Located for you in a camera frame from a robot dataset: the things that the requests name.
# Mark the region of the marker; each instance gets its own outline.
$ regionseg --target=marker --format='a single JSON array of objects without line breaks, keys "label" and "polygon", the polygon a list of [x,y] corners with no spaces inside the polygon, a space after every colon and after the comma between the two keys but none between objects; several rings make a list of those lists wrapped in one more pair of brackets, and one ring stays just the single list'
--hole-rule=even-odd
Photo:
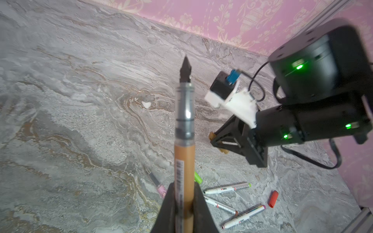
[{"label": "marker", "polygon": [[224,193],[224,192],[232,192],[236,191],[239,189],[246,189],[246,188],[251,188],[251,184],[249,183],[242,183],[238,185],[229,185],[229,186],[224,186],[216,189],[208,189],[204,191],[204,194],[216,194],[216,193]]},{"label": "marker", "polygon": [[197,174],[197,172],[194,172],[194,181],[196,181],[198,184],[202,184],[202,178]]},{"label": "marker", "polygon": [[192,67],[185,57],[180,69],[180,84],[175,100],[175,216],[176,233],[193,232],[194,199],[194,85]]},{"label": "marker", "polygon": [[146,174],[148,174],[148,176],[150,177],[150,179],[153,181],[153,183],[157,187],[157,191],[158,191],[159,195],[162,197],[162,199],[164,199],[164,197],[166,196],[167,190],[158,181],[158,179],[155,177],[155,175],[153,174],[153,172],[150,171],[149,168],[147,168],[145,165],[142,165],[142,166],[144,167],[144,170],[145,170]]},{"label": "marker", "polygon": [[266,209],[266,206],[265,205],[261,205],[261,206],[255,208],[255,209],[253,209],[253,210],[251,210],[249,212],[244,213],[241,216],[238,216],[238,217],[230,220],[229,222],[226,222],[222,226],[222,229],[227,229],[227,228],[233,227],[235,225],[238,225],[241,222],[248,220],[250,217],[252,217],[252,216],[254,216],[256,214],[259,214],[260,212],[263,212],[265,209]]},{"label": "marker", "polygon": [[220,203],[220,202],[218,202],[218,201],[216,201],[216,200],[213,200],[213,199],[211,199],[211,198],[208,198],[208,197],[206,197],[206,196],[203,196],[203,197],[205,198],[206,203],[208,203],[208,204],[210,204],[210,205],[213,205],[213,206],[215,206],[216,208],[219,208],[219,209],[225,210],[225,211],[227,211],[227,212],[229,212],[229,213],[231,213],[231,214],[234,214],[235,216],[238,215],[238,211],[235,210],[235,209],[233,209],[232,207],[229,207],[229,206],[227,206],[227,205],[224,205],[223,203]]}]

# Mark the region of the green marker cap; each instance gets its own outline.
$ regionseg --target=green marker cap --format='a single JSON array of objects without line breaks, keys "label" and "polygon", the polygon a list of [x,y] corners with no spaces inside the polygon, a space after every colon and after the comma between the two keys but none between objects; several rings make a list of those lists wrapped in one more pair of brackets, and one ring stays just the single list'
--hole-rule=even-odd
[{"label": "green marker cap", "polygon": [[194,181],[196,181],[197,183],[201,184],[202,183],[202,179],[201,177],[197,174],[197,172],[194,172]]}]

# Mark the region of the marble floor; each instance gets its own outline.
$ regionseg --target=marble floor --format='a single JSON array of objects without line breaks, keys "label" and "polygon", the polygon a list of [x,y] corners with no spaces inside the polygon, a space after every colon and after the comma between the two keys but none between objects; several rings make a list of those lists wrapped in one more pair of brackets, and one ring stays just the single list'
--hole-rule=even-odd
[{"label": "marble floor", "polygon": [[[141,164],[166,187],[173,181],[185,54],[201,188],[250,182],[215,197],[239,211],[280,193],[275,208],[220,230],[341,232],[360,210],[336,170],[277,147],[259,169],[209,144],[209,132],[230,117],[203,100],[215,76],[254,73],[265,57],[80,0],[0,0],[0,232],[149,232],[162,200]],[[272,79],[269,67],[258,77],[268,95]],[[268,96],[261,107],[275,104]],[[293,147],[330,162],[318,143]],[[217,226],[230,217],[209,209]]]}]

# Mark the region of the black cable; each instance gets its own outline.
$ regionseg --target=black cable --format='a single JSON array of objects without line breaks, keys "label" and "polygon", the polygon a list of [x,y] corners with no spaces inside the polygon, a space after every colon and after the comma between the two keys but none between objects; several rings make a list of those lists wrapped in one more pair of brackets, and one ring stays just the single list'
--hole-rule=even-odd
[{"label": "black cable", "polygon": [[296,151],[293,151],[292,149],[288,149],[288,148],[285,148],[283,146],[281,146],[281,149],[289,154],[292,154],[292,155],[295,155],[297,156],[298,158],[300,159],[303,159],[309,163],[312,163],[318,167],[321,167],[321,168],[325,168],[325,169],[335,169],[335,168],[338,168],[341,164],[342,164],[342,157],[341,157],[341,154],[339,153],[339,150],[337,148],[337,145],[335,145],[335,141],[332,139],[332,138],[329,138],[329,144],[330,144],[330,147],[332,148],[333,152],[335,153],[335,156],[337,157],[337,164],[334,166],[334,167],[329,167],[329,166],[326,166],[324,164],[321,164],[319,162],[316,162],[315,160],[305,156],[305,155],[302,155],[301,153],[299,152],[296,152]]},{"label": "black cable", "polygon": [[257,74],[259,73],[259,71],[265,66],[265,65],[267,65],[269,63],[269,61],[266,61],[261,67],[259,67],[259,69],[256,71],[256,73],[254,74],[254,76],[253,76],[253,78],[251,79],[251,82],[250,82],[250,84],[249,84],[249,91],[250,91],[250,88],[251,88],[251,85],[253,84],[253,82],[254,82],[254,79],[255,79],[255,77],[257,76]]},{"label": "black cable", "polygon": [[[253,77],[251,77],[248,73],[246,73],[245,71],[242,71],[241,70],[241,74],[245,75],[246,77],[250,78],[251,79],[251,82],[253,81]],[[264,100],[264,98],[266,97],[266,91],[264,90],[264,88],[262,87],[262,85],[260,85],[256,80],[254,80],[254,82],[260,87],[261,91],[263,92],[263,97],[260,99],[260,100],[257,100],[258,102],[261,102]]]}]

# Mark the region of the wall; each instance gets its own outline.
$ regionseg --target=wall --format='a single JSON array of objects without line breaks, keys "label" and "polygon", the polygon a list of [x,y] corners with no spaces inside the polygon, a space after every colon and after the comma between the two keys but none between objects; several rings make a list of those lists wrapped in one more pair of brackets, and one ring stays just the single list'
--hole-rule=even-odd
[{"label": "wall", "polygon": [[[358,26],[367,54],[373,61],[373,1],[355,0],[348,3],[332,18],[347,18]],[[358,145],[352,136],[337,138],[343,163],[338,169],[360,206],[373,207],[373,132],[365,144]],[[328,143],[325,149],[334,157]]]},{"label": "wall", "polygon": [[268,56],[333,0],[93,1]]}]

